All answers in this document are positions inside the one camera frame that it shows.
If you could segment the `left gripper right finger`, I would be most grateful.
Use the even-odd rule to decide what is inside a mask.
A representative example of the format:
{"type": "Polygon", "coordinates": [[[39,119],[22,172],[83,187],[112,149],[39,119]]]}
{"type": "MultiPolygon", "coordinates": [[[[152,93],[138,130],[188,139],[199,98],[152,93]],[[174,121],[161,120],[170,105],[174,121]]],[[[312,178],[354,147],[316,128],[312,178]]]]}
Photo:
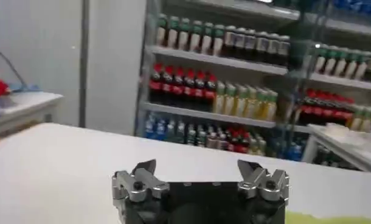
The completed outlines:
{"type": "Polygon", "coordinates": [[[266,201],[283,200],[288,202],[290,176],[280,169],[270,173],[258,163],[238,160],[238,168],[243,180],[238,182],[238,191],[247,199],[260,196],[266,201]]]}

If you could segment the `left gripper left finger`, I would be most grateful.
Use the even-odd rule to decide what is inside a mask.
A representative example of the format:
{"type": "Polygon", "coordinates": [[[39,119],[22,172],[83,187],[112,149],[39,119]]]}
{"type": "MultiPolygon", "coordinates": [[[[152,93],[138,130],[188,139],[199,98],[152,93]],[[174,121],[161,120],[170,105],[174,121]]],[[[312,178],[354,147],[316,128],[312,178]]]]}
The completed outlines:
{"type": "Polygon", "coordinates": [[[114,200],[128,198],[132,202],[143,202],[150,194],[161,199],[170,191],[170,184],[155,177],[156,160],[138,163],[131,173],[117,171],[112,176],[112,193],[114,200]]]}

